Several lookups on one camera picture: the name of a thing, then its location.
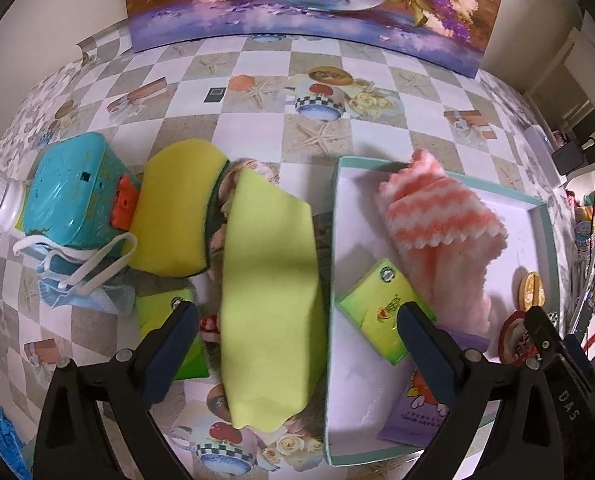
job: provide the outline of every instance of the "purple package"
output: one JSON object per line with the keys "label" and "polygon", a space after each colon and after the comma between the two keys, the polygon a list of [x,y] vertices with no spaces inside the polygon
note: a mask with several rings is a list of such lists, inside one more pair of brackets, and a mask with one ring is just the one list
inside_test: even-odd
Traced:
{"label": "purple package", "polygon": [[[485,352],[489,340],[462,332],[449,332],[460,348],[475,348]],[[383,440],[427,447],[446,419],[449,409],[437,402],[415,368],[409,386],[398,399],[386,419],[384,428],[377,434]]]}

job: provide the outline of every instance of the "yellow sponge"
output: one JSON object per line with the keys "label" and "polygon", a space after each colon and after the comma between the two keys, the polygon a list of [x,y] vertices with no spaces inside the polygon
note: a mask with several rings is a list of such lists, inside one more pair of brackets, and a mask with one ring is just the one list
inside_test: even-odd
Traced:
{"label": "yellow sponge", "polygon": [[326,327],[311,208],[253,170],[226,226],[222,380],[234,428],[273,433],[324,372]]}
{"label": "yellow sponge", "polygon": [[181,278],[207,268],[207,210],[226,156],[203,139],[175,142],[144,168],[130,232],[138,239],[130,267]]}

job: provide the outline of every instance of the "teal box rim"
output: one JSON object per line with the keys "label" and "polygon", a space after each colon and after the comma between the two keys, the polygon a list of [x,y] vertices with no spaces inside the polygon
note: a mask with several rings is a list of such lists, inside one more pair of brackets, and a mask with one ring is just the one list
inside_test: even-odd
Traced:
{"label": "teal box rim", "polygon": [[[335,168],[333,175],[333,219],[332,219],[332,234],[331,234],[331,291],[329,295],[329,320],[333,319],[333,310],[336,308],[335,302],[335,232],[336,232],[336,218],[335,218],[335,204],[337,199],[338,180],[340,177],[340,170],[343,168],[355,168],[359,170],[372,170],[372,171],[384,171],[385,173],[397,173],[398,171],[406,168],[407,162],[394,162],[391,160],[384,160],[380,158],[369,158],[364,156],[343,156],[338,160],[338,164]],[[547,304],[545,304],[546,311],[559,312],[560,305],[560,289],[559,289],[559,274],[557,266],[557,253],[555,251],[555,239],[553,238],[553,225],[548,213],[548,207],[543,200],[540,200],[534,196],[521,193],[510,187],[502,186],[501,184],[495,184],[487,180],[482,180],[474,176],[468,176],[464,174],[454,173],[452,171],[446,171],[446,174],[459,180],[465,186],[471,189],[480,189],[488,191],[497,195],[505,196],[519,202],[525,202],[530,205],[534,205],[539,209],[540,219],[542,221],[542,227],[545,232],[546,240],[546,253],[548,257],[548,269],[549,269],[549,285],[551,290],[551,296]],[[328,395],[329,395],[329,381],[330,381],[330,367],[331,367],[331,352],[333,340],[333,323],[329,322],[329,334],[328,334],[328,350],[327,350],[327,388],[326,388],[326,399],[325,407],[328,406]],[[489,413],[484,415],[480,422],[480,428],[486,426],[495,420],[497,412]],[[325,409],[324,414],[324,452],[326,461],[332,466],[353,466],[363,465],[372,462],[380,462],[382,460],[388,460],[390,458],[398,458],[404,455],[415,453],[421,450],[420,447],[400,445],[394,446],[388,449],[381,449],[377,451],[369,451],[365,453],[356,453],[350,455],[331,455],[329,433],[328,433],[328,411]]]}

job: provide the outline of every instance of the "teal plastic container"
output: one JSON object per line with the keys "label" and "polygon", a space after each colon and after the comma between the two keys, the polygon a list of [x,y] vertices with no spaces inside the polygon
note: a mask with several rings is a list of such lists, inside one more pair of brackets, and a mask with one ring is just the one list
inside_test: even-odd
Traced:
{"label": "teal plastic container", "polygon": [[40,161],[26,197],[22,230],[74,249],[103,247],[124,232],[110,223],[124,174],[140,188],[102,134],[88,132],[54,144]]}

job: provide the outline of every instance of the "wall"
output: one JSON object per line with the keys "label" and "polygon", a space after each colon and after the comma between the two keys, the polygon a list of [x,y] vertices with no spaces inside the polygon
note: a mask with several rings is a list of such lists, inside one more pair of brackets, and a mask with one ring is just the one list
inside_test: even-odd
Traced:
{"label": "wall", "polygon": [[0,22],[0,139],[33,86],[126,15],[124,0],[16,0]]}
{"label": "wall", "polygon": [[[126,17],[124,0],[16,0],[0,23],[0,139],[28,91],[76,43]],[[502,0],[482,67],[519,90],[579,23],[573,0]]]}
{"label": "wall", "polygon": [[580,24],[575,0],[502,0],[482,68],[524,91]]}

